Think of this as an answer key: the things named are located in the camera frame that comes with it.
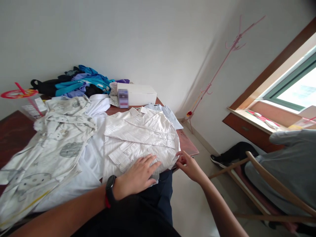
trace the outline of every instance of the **baseboard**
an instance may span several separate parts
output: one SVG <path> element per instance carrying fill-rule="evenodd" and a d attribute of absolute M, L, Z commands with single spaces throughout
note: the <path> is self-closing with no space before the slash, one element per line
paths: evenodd
<path fill-rule="evenodd" d="M 178 118 L 178 121 L 182 124 L 182 126 L 185 126 L 187 128 L 189 128 L 191 130 L 191 126 L 189 121 L 186 121 L 185 123 L 182 123 L 181 121 L 184 118 Z M 211 146 L 211 144 L 209 144 L 204 137 L 202 137 L 201 134 L 199 134 L 199 132 L 192 126 L 192 130 L 193 130 L 193 135 L 202 143 L 202 145 L 206 148 L 206 150 L 211 153 L 212 155 L 216 155 L 219 156 L 220 154 L 218 153 L 217 150 L 214 149 L 214 147 Z"/>

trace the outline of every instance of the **window frame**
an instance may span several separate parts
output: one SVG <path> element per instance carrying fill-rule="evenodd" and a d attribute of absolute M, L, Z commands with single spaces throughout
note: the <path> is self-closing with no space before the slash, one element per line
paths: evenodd
<path fill-rule="evenodd" d="M 264 97 L 264 100 L 271 101 L 273 103 L 285 106 L 287 108 L 301 111 L 304 106 L 297 105 L 285 100 L 278 99 L 277 97 L 289 89 L 292 85 L 302 79 L 311 70 L 316 68 L 316 53 L 310 56 L 305 62 L 299 65 L 293 72 L 291 72 L 286 78 L 284 78 L 279 84 L 271 89 Z"/>

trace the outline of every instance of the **purple clothing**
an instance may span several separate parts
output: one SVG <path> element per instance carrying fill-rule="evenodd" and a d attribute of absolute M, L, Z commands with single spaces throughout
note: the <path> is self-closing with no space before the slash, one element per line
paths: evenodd
<path fill-rule="evenodd" d="M 128 79 L 121 79 L 121 80 L 117 80 L 117 83 L 126 83 L 129 84 L 129 80 Z"/>
<path fill-rule="evenodd" d="M 79 73 L 79 74 L 75 75 L 71 80 L 78 81 L 81 79 L 85 79 L 87 76 L 91 76 L 91 74 L 90 73 Z"/>
<path fill-rule="evenodd" d="M 87 86 L 90 86 L 90 84 L 87 83 L 87 82 L 84 82 L 83 85 L 78 90 L 74 90 L 74 91 L 68 92 L 66 94 L 63 94 L 63 96 L 66 96 L 66 97 L 69 97 L 69 98 L 73 98 L 73 97 L 76 97 L 76 96 L 83 96 L 85 94 L 85 92 L 86 92 L 86 87 Z"/>

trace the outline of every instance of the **window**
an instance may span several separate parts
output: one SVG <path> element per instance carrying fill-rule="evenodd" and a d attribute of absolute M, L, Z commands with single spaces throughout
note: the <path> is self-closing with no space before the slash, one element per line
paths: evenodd
<path fill-rule="evenodd" d="M 296 111 L 316 105 L 316 53 L 282 79 L 263 99 Z"/>

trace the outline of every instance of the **plastic cup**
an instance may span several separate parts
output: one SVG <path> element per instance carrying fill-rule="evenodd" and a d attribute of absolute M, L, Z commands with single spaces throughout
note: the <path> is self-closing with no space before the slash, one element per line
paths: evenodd
<path fill-rule="evenodd" d="M 1 94 L 2 98 L 7 99 L 13 107 L 23 113 L 29 119 L 35 121 L 46 113 L 46 106 L 40 98 L 37 90 L 8 91 Z"/>
<path fill-rule="evenodd" d="M 310 127 L 312 125 L 315 125 L 316 122 L 313 120 L 309 120 L 307 118 L 302 118 L 299 121 L 297 121 L 295 124 L 289 126 L 288 128 L 290 130 L 301 130 L 303 128 Z"/>

